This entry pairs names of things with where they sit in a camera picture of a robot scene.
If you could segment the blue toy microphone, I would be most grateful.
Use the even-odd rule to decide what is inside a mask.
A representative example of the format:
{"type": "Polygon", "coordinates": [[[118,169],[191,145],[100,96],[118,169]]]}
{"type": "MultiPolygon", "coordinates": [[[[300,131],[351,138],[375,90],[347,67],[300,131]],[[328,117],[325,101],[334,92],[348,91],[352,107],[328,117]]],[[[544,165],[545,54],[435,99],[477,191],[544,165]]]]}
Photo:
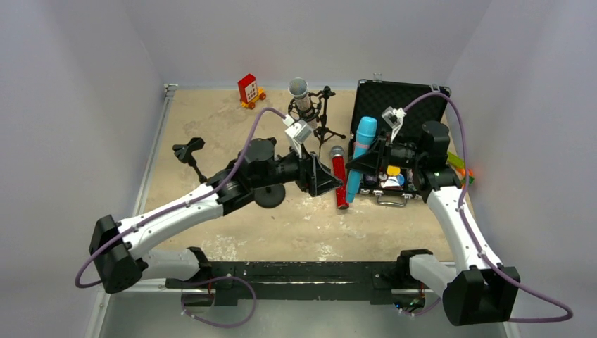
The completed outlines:
{"type": "MultiPolygon", "coordinates": [[[[353,138],[353,160],[359,158],[369,149],[377,135],[377,120],[370,116],[363,116],[358,124],[353,138]]],[[[348,170],[346,184],[346,201],[351,204],[359,192],[362,173],[355,169],[348,170]]]]}

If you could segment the rhinestone silver microphone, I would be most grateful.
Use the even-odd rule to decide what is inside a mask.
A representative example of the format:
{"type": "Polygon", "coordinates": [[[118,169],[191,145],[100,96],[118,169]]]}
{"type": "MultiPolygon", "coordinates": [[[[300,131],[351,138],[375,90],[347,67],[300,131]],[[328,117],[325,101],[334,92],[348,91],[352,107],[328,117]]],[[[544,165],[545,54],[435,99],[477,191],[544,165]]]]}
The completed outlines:
{"type": "Polygon", "coordinates": [[[289,82],[288,90],[293,96],[289,110],[296,111],[298,118],[315,130],[318,127],[318,109],[311,100],[308,83],[303,78],[295,77],[289,82]]]}

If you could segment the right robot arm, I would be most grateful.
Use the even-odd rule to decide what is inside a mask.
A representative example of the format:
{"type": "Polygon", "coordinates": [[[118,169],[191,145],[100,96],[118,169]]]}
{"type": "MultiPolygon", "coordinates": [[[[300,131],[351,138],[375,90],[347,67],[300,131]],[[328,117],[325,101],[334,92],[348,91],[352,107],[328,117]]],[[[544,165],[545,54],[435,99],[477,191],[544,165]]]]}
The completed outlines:
{"type": "Polygon", "coordinates": [[[438,121],[422,125],[414,144],[392,144],[377,129],[377,120],[365,116],[358,124],[353,158],[348,162],[346,199],[358,192],[357,177],[374,175],[388,165],[410,168],[413,183],[433,212],[453,254],[450,268],[430,252],[402,253],[400,262],[408,277],[420,281],[440,297],[448,321],[455,326],[505,322],[510,319],[520,281],[514,267],[505,267],[484,240],[461,196],[463,186],[447,164],[449,129],[438,121]]]}

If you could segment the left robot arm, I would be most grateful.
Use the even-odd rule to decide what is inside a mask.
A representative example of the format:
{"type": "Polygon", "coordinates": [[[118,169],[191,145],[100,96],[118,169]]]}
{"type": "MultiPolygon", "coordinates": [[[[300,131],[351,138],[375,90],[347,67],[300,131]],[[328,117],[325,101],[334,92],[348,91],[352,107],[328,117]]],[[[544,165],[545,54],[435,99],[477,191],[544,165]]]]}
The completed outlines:
{"type": "Polygon", "coordinates": [[[156,246],[203,222],[226,216],[256,201],[259,191],[288,182],[312,197],[342,185],[314,152],[291,150],[275,155],[275,139],[253,139],[237,159],[190,193],[131,218],[106,215],[94,226],[90,258],[108,294],[122,292],[140,280],[187,281],[201,269],[196,249],[179,253],[156,246]]]}

